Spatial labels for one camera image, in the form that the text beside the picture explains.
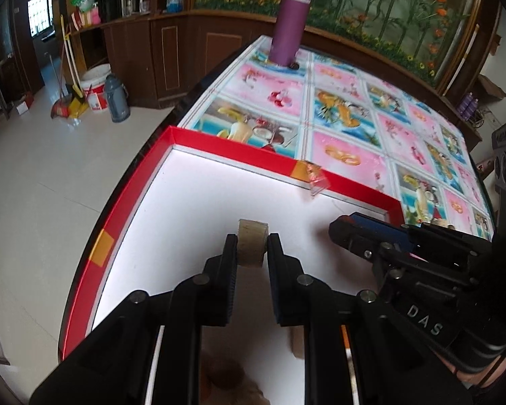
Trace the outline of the person right hand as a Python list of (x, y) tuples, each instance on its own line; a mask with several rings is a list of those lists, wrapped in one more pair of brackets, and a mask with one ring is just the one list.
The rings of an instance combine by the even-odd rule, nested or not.
[(499, 378), (506, 372), (506, 357), (498, 356), (491, 364), (485, 369), (477, 373), (466, 373), (457, 369), (456, 366), (451, 364), (446, 358), (436, 353), (441, 362), (451, 371), (456, 378), (458, 378), (465, 385), (477, 388), (487, 388), (492, 386)]

